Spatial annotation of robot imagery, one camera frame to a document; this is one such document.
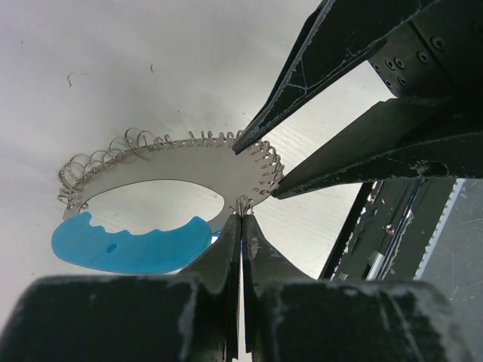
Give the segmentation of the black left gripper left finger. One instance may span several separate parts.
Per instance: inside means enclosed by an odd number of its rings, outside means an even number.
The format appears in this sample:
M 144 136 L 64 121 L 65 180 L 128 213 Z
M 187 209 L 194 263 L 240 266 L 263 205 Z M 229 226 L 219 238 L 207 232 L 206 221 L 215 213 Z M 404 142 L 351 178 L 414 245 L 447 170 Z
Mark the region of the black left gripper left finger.
M 175 275 L 38 279 L 11 313 L 11 360 L 235 360 L 241 220 Z

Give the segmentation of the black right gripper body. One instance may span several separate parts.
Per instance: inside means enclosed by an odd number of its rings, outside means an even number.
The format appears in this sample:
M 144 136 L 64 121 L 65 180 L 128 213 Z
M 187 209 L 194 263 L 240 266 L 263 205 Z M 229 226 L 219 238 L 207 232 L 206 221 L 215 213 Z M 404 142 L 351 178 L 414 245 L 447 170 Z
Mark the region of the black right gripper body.
M 391 31 L 368 62 L 394 97 L 410 103 L 481 93 L 482 3 L 433 3 Z

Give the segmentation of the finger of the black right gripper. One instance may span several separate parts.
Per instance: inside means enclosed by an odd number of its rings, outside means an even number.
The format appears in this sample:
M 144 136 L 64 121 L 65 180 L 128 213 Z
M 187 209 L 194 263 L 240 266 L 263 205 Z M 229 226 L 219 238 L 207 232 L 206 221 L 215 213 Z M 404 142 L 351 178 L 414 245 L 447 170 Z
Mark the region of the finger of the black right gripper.
M 482 177 L 482 98 L 379 102 L 279 183 L 292 198 L 383 180 Z
M 428 1 L 323 1 L 307 18 L 275 82 L 233 146 L 239 154 L 316 95 L 372 57 L 387 35 Z

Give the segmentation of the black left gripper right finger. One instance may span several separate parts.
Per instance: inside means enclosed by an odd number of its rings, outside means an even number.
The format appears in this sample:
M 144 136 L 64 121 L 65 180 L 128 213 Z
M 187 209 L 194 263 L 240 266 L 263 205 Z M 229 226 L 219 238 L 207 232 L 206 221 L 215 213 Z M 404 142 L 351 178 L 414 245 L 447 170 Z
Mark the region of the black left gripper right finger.
M 315 280 L 241 221 L 245 347 L 255 361 L 469 361 L 449 301 L 421 281 Z

